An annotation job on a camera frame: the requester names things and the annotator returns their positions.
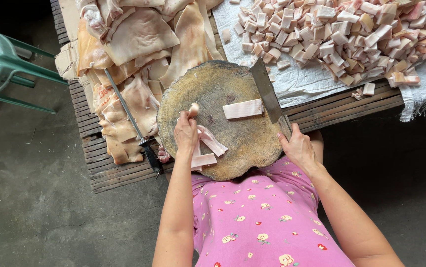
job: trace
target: tree stump cutting board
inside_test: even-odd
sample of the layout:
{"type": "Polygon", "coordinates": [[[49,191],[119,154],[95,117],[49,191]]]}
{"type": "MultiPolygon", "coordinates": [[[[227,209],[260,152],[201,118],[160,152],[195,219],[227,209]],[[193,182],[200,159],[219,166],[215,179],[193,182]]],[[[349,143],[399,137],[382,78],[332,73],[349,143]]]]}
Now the tree stump cutting board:
{"type": "MultiPolygon", "coordinates": [[[[174,128],[179,112],[193,102],[200,105],[197,124],[208,128],[218,142],[228,148],[217,164],[204,166],[202,173],[215,180],[228,180],[250,167],[266,167],[279,158],[282,147],[277,139],[278,124],[272,124],[264,109],[262,115],[227,119],[223,106],[260,98],[248,67],[222,60],[207,61],[188,70],[165,91],[157,113],[159,135],[167,152],[175,158],[174,128]]],[[[212,153],[200,142],[202,155],[212,153]]]]}

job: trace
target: woman's left hand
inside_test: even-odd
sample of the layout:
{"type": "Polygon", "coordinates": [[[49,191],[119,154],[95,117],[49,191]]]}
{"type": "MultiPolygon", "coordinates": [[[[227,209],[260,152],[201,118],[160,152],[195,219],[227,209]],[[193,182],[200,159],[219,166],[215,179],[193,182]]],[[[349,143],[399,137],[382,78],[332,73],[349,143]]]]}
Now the woman's left hand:
{"type": "Polygon", "coordinates": [[[174,130],[174,139],[177,144],[177,153],[181,152],[188,156],[193,155],[196,143],[198,141],[198,132],[196,129],[196,120],[189,117],[188,111],[182,111],[180,118],[174,130]]]}

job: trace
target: gray floor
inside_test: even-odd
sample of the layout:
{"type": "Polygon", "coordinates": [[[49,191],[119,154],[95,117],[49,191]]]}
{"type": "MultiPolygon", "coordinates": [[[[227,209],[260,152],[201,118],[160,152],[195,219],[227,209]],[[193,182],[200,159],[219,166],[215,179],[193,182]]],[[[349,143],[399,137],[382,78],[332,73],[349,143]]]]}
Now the gray floor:
{"type": "MultiPolygon", "coordinates": [[[[50,16],[22,26],[20,36],[58,52],[50,16]]],[[[55,70],[49,58],[32,61],[55,70]]],[[[167,182],[147,179],[91,194],[68,88],[36,82],[34,89],[10,86],[4,93],[56,108],[56,115],[0,103],[0,266],[149,266],[167,182]]],[[[405,265],[421,267],[426,117],[400,123],[400,110],[324,129],[325,166],[405,265]]]]}

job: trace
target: pile of pork skin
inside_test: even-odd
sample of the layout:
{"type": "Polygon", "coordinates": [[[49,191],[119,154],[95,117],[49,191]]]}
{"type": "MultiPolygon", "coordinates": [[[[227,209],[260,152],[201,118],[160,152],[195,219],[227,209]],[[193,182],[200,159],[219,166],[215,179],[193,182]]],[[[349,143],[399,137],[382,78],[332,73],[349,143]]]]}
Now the pile of pork skin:
{"type": "Polygon", "coordinates": [[[348,86],[377,76],[420,85],[412,65],[426,59],[426,1],[257,0],[240,10],[234,29],[252,64],[262,57],[287,68],[288,53],[299,68],[314,60],[348,86]]]}
{"type": "MultiPolygon", "coordinates": [[[[115,164],[142,161],[141,140],[160,143],[157,107],[173,81],[216,50],[207,12],[222,0],[76,0],[77,75],[93,88],[93,106],[115,164]],[[109,70],[143,136],[138,136],[112,84],[109,70]]],[[[159,149],[159,159],[170,155],[159,149]]]]}

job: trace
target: cleaver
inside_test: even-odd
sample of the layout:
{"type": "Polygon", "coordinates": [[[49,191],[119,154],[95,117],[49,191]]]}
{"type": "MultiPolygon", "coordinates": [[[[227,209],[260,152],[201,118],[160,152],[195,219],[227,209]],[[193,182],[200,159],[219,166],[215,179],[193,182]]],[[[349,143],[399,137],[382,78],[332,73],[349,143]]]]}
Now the cleaver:
{"type": "Polygon", "coordinates": [[[282,134],[287,138],[287,141],[289,141],[292,136],[292,127],[290,126],[287,116],[282,113],[276,93],[274,92],[274,87],[269,80],[266,66],[261,57],[257,59],[256,64],[254,64],[250,70],[259,94],[261,95],[262,103],[268,112],[269,119],[272,124],[279,124],[282,134]]]}

